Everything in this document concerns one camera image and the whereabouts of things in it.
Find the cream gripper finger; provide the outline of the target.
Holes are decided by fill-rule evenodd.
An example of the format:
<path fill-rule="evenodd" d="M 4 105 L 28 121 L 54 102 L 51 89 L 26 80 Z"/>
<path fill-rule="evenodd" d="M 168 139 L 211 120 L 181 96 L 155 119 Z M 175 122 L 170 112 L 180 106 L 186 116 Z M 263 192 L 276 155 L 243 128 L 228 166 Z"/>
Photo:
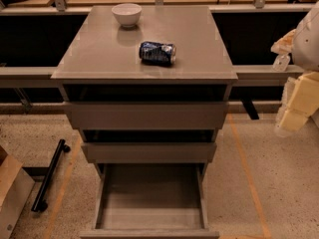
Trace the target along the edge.
<path fill-rule="evenodd" d="M 293 47 L 293 38 L 296 30 L 293 29 L 276 41 L 270 48 L 270 51 L 279 55 L 289 54 Z"/>
<path fill-rule="evenodd" d="M 276 116 L 276 133 L 294 133 L 319 109 L 319 73 L 306 72 L 289 78 Z"/>

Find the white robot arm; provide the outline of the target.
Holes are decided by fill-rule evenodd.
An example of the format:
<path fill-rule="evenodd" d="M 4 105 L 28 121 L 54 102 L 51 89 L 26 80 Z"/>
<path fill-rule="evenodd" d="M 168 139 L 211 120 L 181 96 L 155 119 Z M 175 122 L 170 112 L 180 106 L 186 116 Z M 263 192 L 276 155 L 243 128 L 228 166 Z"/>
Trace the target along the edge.
<path fill-rule="evenodd" d="M 319 2 L 295 29 L 272 45 L 271 51 L 277 54 L 274 71 L 286 71 L 290 61 L 303 70 L 297 79 L 289 77 L 284 86 L 275 133 L 285 137 L 319 110 Z"/>

